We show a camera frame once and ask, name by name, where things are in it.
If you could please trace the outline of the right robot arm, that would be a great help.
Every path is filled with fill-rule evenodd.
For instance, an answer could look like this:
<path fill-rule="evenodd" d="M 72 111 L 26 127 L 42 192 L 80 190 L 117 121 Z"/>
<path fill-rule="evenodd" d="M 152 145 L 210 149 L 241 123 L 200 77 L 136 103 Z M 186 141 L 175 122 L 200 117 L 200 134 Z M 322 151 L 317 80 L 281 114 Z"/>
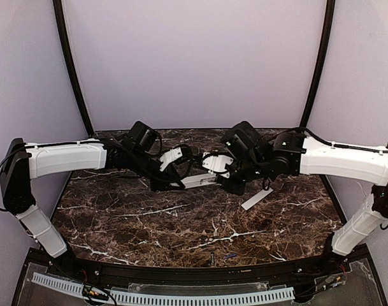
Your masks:
<path fill-rule="evenodd" d="M 358 146 L 324 140 L 305 127 L 285 130 L 269 140 L 243 121 L 221 138 L 234 161 L 231 180 L 244 184 L 279 175 L 332 175 L 372 183 L 362 207 L 331 237 L 330 251 L 346 256 L 388 220 L 388 142 Z"/>

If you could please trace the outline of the white remote control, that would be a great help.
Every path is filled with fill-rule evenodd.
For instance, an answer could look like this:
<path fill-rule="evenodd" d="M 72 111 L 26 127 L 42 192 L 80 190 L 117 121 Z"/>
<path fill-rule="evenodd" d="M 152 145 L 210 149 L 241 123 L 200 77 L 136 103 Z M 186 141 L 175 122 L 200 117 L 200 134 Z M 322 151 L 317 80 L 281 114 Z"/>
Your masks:
<path fill-rule="evenodd" d="M 216 184 L 217 176 L 215 174 L 205 173 L 200 175 L 188 176 L 182 179 L 182 184 L 186 189 L 203 187 Z"/>

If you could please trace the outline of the blue purple battery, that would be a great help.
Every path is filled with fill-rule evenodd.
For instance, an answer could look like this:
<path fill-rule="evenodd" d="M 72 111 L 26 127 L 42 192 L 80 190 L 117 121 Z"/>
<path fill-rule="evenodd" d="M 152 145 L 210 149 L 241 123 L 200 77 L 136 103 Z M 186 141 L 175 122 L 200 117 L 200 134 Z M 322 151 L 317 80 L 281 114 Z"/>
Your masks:
<path fill-rule="evenodd" d="M 237 253 L 231 253 L 223 256 L 223 259 L 235 258 L 237 257 Z"/>

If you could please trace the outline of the white battery cover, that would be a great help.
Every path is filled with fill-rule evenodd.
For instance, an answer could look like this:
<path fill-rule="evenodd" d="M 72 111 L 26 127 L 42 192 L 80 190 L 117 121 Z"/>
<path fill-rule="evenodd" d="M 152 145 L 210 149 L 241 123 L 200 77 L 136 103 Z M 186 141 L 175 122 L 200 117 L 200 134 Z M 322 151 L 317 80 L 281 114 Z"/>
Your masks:
<path fill-rule="evenodd" d="M 273 192 L 273 190 L 271 188 L 269 188 L 268 190 L 262 190 L 262 191 L 259 191 L 257 194 L 255 194 L 254 196 L 252 196 L 251 198 L 249 198 L 247 201 L 243 202 L 241 204 L 241 207 L 244 209 L 244 210 L 249 210 L 251 209 L 254 205 L 256 205 L 257 203 L 259 203 L 261 200 L 265 199 L 265 197 L 267 197 L 269 194 L 271 194 Z"/>

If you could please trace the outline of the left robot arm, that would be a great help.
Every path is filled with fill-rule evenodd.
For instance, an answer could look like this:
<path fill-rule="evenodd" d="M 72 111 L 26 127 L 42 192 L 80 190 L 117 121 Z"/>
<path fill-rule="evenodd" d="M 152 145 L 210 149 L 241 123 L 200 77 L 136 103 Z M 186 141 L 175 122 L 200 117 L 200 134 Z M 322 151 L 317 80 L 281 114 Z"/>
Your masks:
<path fill-rule="evenodd" d="M 11 214 L 52 258 L 69 254 L 70 247 L 38 204 L 32 188 L 38 180 L 63 178 L 79 170 L 131 170 L 151 183 L 166 187 L 180 185 L 183 176 L 172 164 L 186 157 L 189 150 L 150 150 L 162 136 L 141 121 L 120 136 L 92 137 L 85 140 L 28 143 L 16 138 L 0 162 L 0 212 Z"/>

